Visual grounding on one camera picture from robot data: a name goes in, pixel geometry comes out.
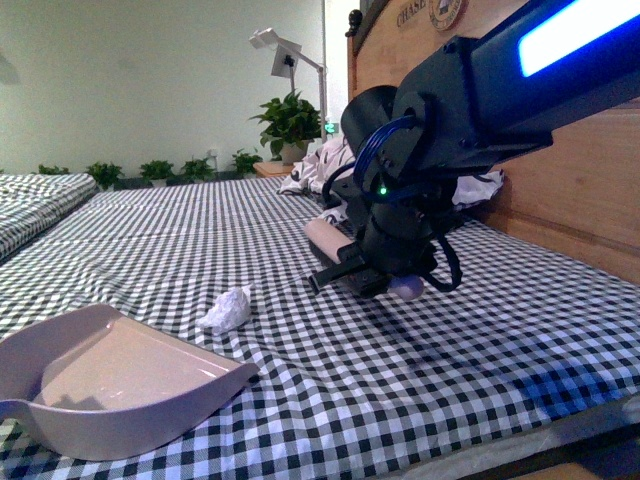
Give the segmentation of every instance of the black and white checkered fabric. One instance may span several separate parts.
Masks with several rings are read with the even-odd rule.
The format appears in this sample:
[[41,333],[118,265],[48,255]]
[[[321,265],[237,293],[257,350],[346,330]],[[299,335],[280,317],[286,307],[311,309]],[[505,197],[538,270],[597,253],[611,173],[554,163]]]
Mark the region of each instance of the black and white checkered fabric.
[[96,190],[86,173],[0,175],[0,259],[53,225]]
[[[6,420],[0,477],[360,478],[638,392],[638,287],[470,221],[449,235],[452,293],[313,297],[289,283],[319,267],[302,228],[320,209],[278,183],[98,194],[0,267],[0,336],[101,302],[260,368],[204,423],[127,460],[61,457]],[[249,322],[196,328],[249,283]]]

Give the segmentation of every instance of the wooden bed frame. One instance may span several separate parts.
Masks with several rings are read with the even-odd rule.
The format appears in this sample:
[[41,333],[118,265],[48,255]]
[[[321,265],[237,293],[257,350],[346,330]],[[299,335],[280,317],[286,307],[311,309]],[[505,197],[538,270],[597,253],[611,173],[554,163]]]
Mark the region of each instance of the wooden bed frame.
[[[399,85],[453,35],[480,37],[527,0],[467,0],[438,31],[429,0],[374,0],[349,37],[349,95]],[[410,15],[403,11],[411,10]],[[546,150],[499,165],[501,193],[472,214],[514,237],[640,284],[640,99],[554,132]]]

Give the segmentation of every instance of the lamp head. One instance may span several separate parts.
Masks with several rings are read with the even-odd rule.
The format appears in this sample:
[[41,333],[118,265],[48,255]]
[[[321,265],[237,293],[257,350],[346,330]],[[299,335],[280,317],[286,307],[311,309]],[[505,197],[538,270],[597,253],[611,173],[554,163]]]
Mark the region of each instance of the lamp head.
[[253,35],[249,38],[249,42],[253,45],[253,48],[264,48],[267,45],[275,45],[278,43],[279,38],[273,28],[266,28],[253,32]]
[[295,53],[300,52],[301,50],[302,45],[280,38],[278,40],[276,55],[273,59],[271,75],[274,77],[291,78],[291,75],[298,67],[298,57]]

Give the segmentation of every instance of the crumpled tissue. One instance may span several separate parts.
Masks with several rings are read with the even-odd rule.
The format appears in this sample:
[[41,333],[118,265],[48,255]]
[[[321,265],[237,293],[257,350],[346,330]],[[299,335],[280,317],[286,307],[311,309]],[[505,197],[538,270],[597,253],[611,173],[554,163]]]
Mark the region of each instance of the crumpled tissue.
[[234,287],[216,298],[207,314],[196,320],[199,327],[211,328],[211,333],[221,335],[239,327],[251,316],[251,285]]

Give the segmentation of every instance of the wooden nightstand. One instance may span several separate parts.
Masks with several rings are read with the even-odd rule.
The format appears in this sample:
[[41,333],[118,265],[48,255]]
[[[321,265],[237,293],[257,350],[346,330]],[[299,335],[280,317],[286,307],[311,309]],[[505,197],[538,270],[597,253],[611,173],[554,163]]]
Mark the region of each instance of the wooden nightstand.
[[282,165],[282,162],[260,162],[253,164],[258,178],[284,177],[291,173],[293,167],[293,165]]

